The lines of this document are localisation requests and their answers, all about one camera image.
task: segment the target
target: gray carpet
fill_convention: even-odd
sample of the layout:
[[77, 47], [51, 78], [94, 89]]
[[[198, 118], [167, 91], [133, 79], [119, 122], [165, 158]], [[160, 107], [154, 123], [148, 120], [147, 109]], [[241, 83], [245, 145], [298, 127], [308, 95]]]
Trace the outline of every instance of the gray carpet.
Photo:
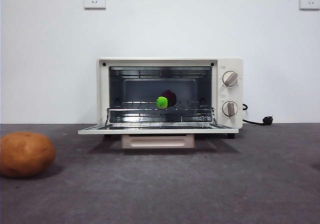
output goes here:
[[196, 149], [124, 152], [90, 125], [1, 125], [56, 146], [52, 167], [1, 178], [2, 224], [319, 224], [320, 124], [244, 125]]

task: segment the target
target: green ball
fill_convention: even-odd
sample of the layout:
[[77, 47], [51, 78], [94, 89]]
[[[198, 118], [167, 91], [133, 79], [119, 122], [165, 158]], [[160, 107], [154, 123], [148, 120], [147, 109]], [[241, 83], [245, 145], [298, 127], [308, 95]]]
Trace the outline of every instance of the green ball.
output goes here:
[[156, 105], [157, 108], [166, 109], [168, 107], [168, 100], [167, 100], [167, 98], [160, 96], [156, 100], [156, 104], [155, 105]]

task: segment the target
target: brown potato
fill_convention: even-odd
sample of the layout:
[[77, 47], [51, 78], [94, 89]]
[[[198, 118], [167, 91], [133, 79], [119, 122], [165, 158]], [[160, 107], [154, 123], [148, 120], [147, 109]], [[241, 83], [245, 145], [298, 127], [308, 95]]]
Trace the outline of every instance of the brown potato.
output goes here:
[[56, 149], [45, 135], [9, 133], [0, 140], [0, 173], [8, 177], [31, 177], [54, 162]]

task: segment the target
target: toaster oven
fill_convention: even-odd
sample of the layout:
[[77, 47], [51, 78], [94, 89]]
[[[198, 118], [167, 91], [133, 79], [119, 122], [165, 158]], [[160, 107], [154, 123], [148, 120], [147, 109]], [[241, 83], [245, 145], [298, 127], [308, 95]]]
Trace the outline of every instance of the toaster oven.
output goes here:
[[[99, 58], [97, 124], [79, 134], [120, 134], [123, 148], [192, 148], [194, 134], [234, 138], [243, 125], [240, 58]], [[160, 109], [165, 90], [175, 105]]]

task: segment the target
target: control knob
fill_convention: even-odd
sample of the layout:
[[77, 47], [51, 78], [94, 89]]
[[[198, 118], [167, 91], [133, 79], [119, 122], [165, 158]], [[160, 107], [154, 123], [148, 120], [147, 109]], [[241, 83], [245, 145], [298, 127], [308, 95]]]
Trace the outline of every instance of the control knob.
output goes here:
[[233, 71], [228, 71], [228, 72], [224, 73], [224, 75], [222, 77], [222, 81], [226, 86], [232, 87], [232, 86], [236, 85], [238, 82], [238, 74]]
[[226, 116], [232, 117], [237, 113], [238, 107], [235, 102], [229, 101], [224, 103], [222, 106], [222, 111]]

